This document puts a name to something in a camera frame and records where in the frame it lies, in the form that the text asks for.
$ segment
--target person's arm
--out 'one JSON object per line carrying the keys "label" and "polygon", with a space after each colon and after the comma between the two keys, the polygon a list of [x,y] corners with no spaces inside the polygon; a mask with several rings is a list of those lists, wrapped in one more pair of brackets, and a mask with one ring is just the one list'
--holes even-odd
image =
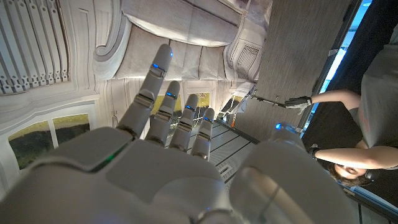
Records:
{"label": "person's arm", "polygon": [[361,96],[349,90],[332,90],[311,96],[312,103],[342,102],[347,110],[359,107]]}
{"label": "person's arm", "polygon": [[375,146],[369,149],[325,149],[317,151],[315,157],[343,166],[362,169],[398,166],[398,149],[389,146]]}

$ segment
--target green led light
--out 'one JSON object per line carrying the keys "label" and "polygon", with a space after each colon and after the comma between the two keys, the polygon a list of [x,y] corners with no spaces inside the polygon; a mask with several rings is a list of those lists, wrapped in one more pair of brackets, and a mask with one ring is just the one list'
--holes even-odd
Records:
{"label": "green led light", "polygon": [[110,161],[112,161],[112,159],[114,159],[114,154],[110,155],[110,156],[106,159],[106,161],[107,161],[107,162],[110,162]]}

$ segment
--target dark hair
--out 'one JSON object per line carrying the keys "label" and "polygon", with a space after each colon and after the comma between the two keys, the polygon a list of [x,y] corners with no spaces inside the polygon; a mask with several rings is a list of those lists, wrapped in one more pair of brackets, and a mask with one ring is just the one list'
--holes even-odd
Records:
{"label": "dark hair", "polygon": [[332,178],[334,178],[335,180],[337,180],[338,182],[340,182],[341,184],[343,184],[344,186],[347,186],[347,187],[364,186],[364,185],[368,185],[372,182],[371,180],[368,180],[367,178],[365,178],[364,175],[359,176],[355,179],[344,178],[336,172],[335,164],[332,162],[330,162],[327,165],[327,170],[329,171]]}

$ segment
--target floor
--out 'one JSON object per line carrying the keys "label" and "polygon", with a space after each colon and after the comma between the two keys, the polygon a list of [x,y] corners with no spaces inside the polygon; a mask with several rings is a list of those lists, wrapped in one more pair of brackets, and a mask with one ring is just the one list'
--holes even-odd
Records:
{"label": "floor", "polygon": [[[198,130],[199,126],[195,127],[191,132],[188,153],[191,151],[190,149]],[[170,141],[171,137],[167,139],[166,147],[169,146]],[[214,164],[219,170],[227,190],[229,190],[235,172],[246,156],[254,149],[254,146],[255,144],[226,128],[218,121],[213,123],[209,162]]]}

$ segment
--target window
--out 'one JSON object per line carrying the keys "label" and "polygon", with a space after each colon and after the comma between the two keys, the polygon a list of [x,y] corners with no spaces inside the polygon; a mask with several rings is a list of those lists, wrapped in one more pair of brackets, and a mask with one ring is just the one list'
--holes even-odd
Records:
{"label": "window", "polygon": [[196,93],[196,95],[198,96],[198,105],[194,118],[199,120],[205,114],[206,109],[209,108],[210,93]]}
{"label": "window", "polygon": [[58,144],[69,141],[90,130],[88,114],[54,118],[53,122]]}
{"label": "window", "polygon": [[62,116],[31,124],[10,135],[8,141],[22,170],[43,153],[89,130],[88,114]]}
{"label": "window", "polygon": [[230,113],[241,101],[242,96],[232,95],[231,99],[225,104],[224,108],[221,110],[223,113]]}
{"label": "window", "polygon": [[8,137],[20,169],[25,169],[41,154],[53,149],[49,123],[32,124]]}

